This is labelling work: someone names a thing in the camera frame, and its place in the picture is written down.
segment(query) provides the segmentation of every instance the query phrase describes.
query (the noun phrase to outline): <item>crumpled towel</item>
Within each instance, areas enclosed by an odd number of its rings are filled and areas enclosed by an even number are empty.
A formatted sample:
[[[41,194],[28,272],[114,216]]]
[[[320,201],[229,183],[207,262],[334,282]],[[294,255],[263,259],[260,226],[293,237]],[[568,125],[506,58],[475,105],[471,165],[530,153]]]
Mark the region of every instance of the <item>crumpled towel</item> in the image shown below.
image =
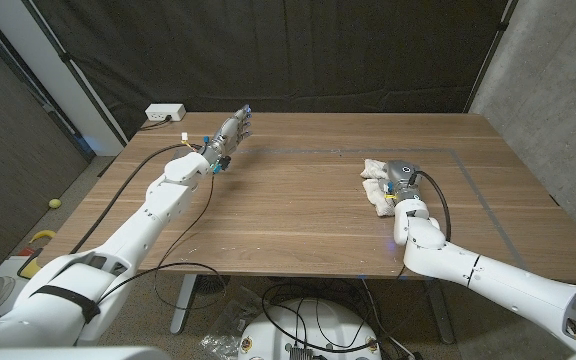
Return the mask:
[[[377,216],[395,216],[395,206],[391,200],[385,198],[385,191],[379,187],[379,179],[387,179],[388,176],[384,171],[385,162],[365,159],[365,168],[361,172],[361,177],[364,180],[364,190],[368,201],[375,205]]]

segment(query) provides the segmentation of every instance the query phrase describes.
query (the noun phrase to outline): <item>tennis ball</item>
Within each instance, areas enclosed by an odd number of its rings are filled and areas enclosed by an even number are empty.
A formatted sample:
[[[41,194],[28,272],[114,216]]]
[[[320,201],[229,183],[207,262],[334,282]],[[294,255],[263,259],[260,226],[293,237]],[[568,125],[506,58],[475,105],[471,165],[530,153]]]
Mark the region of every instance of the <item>tennis ball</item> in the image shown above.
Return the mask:
[[[50,206],[53,209],[56,209],[58,207],[61,206],[61,200],[59,199],[52,199],[48,202],[48,206]]]

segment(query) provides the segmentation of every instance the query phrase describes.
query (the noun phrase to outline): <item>wooden tabletop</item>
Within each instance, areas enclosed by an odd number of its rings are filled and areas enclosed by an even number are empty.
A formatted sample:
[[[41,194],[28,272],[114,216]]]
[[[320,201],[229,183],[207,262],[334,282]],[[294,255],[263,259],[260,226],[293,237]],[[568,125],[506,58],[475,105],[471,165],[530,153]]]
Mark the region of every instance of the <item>wooden tabletop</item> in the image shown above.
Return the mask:
[[[230,115],[188,113],[182,122],[138,133],[40,262],[68,253],[145,157],[179,143],[182,131],[190,142],[202,143]],[[393,241],[394,219],[377,217],[359,174],[364,159],[402,159],[439,183],[455,244],[576,282],[576,224],[482,116],[256,113],[252,120],[254,135],[232,156],[228,171],[215,176],[208,210],[166,262],[199,262],[233,275],[394,277],[404,252]],[[82,251],[103,243],[139,208],[148,184],[174,156],[175,150],[160,154],[141,170]],[[443,226],[440,202],[428,182],[422,184],[424,200]],[[164,229],[142,269],[157,265],[201,212],[209,192],[207,177],[191,208]]]

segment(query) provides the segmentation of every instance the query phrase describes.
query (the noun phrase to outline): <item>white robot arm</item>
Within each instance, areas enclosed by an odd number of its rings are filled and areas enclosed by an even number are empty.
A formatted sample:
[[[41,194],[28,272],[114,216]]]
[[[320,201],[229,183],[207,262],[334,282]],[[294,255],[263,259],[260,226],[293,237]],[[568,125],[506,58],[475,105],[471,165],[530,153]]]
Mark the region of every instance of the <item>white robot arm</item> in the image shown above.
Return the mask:
[[[250,117],[246,105],[200,150],[169,162],[148,187],[144,204],[103,245],[58,257],[35,274],[0,318],[0,348],[95,345],[132,283],[104,294],[136,274],[161,231],[189,207],[198,178],[227,166],[251,134]]]
[[[394,238],[412,271],[466,286],[541,326],[576,352],[576,285],[543,278],[447,242],[429,217],[412,164],[386,164],[395,202]]]

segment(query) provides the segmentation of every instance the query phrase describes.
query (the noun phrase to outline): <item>black backdrop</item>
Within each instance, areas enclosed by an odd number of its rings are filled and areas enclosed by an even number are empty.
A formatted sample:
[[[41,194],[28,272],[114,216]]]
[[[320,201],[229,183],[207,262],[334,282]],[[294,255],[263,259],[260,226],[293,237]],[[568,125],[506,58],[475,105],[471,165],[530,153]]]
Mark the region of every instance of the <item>black backdrop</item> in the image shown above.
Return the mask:
[[[461,112],[505,0],[35,0],[128,137],[188,111]]]

